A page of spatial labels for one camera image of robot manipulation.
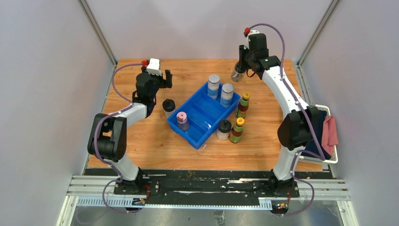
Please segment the black cap soy bottle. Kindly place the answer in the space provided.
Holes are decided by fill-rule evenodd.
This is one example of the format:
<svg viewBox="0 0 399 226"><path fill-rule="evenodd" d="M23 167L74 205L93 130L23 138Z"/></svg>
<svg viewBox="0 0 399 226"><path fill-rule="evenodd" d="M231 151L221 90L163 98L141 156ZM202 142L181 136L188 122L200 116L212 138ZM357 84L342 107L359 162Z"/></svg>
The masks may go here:
<svg viewBox="0 0 399 226"><path fill-rule="evenodd" d="M246 69L242 69L239 62L237 62L232 70L231 80L234 82L240 82L245 74Z"/></svg>

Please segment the silver lid millet jar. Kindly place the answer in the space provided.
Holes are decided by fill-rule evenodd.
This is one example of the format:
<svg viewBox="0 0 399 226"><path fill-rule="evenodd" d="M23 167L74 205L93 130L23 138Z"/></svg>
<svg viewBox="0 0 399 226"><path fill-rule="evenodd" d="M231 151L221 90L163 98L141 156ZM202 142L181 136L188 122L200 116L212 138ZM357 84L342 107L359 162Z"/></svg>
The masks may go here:
<svg viewBox="0 0 399 226"><path fill-rule="evenodd" d="M234 93L234 87L232 84L226 83L222 86L220 103L224 107L229 107L231 105L233 93Z"/></svg>

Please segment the silver lid blue label jar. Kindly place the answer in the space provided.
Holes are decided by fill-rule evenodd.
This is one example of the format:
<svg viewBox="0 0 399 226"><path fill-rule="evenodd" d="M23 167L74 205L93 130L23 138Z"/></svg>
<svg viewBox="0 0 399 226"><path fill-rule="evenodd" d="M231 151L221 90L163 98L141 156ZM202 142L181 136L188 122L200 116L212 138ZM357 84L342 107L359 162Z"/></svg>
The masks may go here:
<svg viewBox="0 0 399 226"><path fill-rule="evenodd" d="M219 85L220 85L220 77L217 74L210 75L207 81L207 94L211 98L217 99Z"/></svg>

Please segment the pink lid spice jar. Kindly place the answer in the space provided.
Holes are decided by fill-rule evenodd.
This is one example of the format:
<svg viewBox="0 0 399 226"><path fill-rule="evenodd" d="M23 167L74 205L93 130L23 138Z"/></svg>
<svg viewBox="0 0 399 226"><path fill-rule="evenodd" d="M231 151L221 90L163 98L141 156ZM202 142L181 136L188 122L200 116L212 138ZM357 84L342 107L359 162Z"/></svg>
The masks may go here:
<svg viewBox="0 0 399 226"><path fill-rule="evenodd" d="M190 127L188 116L185 112L178 112L176 115L177 126L182 131L187 131Z"/></svg>

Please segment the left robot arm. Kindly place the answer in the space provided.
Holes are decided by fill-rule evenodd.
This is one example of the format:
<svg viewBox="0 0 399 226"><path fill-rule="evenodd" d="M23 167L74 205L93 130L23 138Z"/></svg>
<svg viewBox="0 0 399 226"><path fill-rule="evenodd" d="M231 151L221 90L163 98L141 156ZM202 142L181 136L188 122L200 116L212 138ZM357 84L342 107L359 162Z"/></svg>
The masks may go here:
<svg viewBox="0 0 399 226"><path fill-rule="evenodd" d="M93 120L87 150L90 155L111 166L118 174L117 183L132 194L144 189L142 170L128 157L127 129L151 115L159 89L172 87L170 70L151 74L146 67L136 76L136 90L129 105L111 114L98 113Z"/></svg>

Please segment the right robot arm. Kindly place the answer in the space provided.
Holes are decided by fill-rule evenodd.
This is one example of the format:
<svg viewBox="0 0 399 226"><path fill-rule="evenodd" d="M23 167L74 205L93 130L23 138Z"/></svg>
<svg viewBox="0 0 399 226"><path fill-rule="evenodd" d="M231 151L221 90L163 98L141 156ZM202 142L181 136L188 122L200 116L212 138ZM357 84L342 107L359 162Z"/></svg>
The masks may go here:
<svg viewBox="0 0 399 226"><path fill-rule="evenodd" d="M282 61L269 55L266 35L246 29L244 36L247 40L239 47L236 68L243 73L253 71L270 88L283 113L277 131L281 149L266 186L272 195L279 197L294 184L294 167L301 151L313 139L319 111L297 93L284 72Z"/></svg>

